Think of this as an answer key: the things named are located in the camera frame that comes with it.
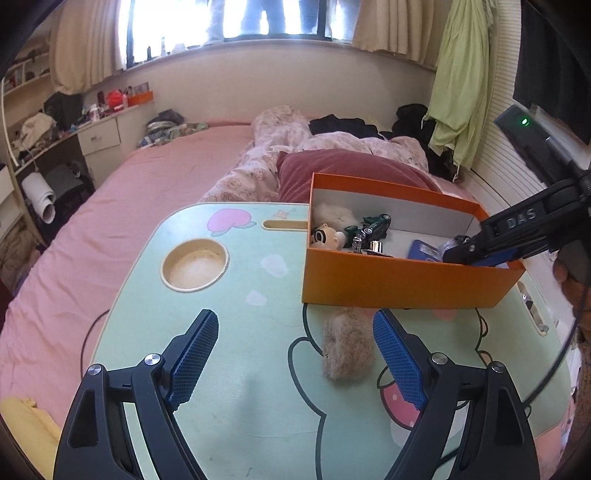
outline pink bedsheet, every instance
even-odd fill
[[[10,304],[0,335],[0,398],[33,398],[63,425],[90,325],[111,308],[158,224],[197,203],[251,141],[249,125],[213,127],[130,155],[61,229]],[[85,367],[103,322],[87,342]]]

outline red bag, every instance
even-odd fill
[[[113,90],[107,95],[107,105],[109,108],[115,108],[123,104],[123,92],[121,90]]]

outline paper roll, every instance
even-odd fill
[[[56,208],[53,205],[53,202],[56,201],[56,194],[47,184],[43,175],[33,172],[22,181],[21,186],[37,215],[45,223],[52,223],[56,217]]]

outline shoebox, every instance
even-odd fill
[[[354,217],[386,213],[391,224],[382,251],[391,257],[312,248],[313,212],[337,205]],[[487,214],[477,203],[442,193],[330,174],[314,174],[302,302],[371,308],[467,309],[494,307],[525,268],[514,261],[473,267],[412,260],[416,240],[438,248],[456,235],[476,235]]]

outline pink heart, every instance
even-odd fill
[[[232,227],[246,226],[251,223],[251,214],[245,210],[223,208],[212,215],[207,222],[207,229],[213,233],[227,232]]]

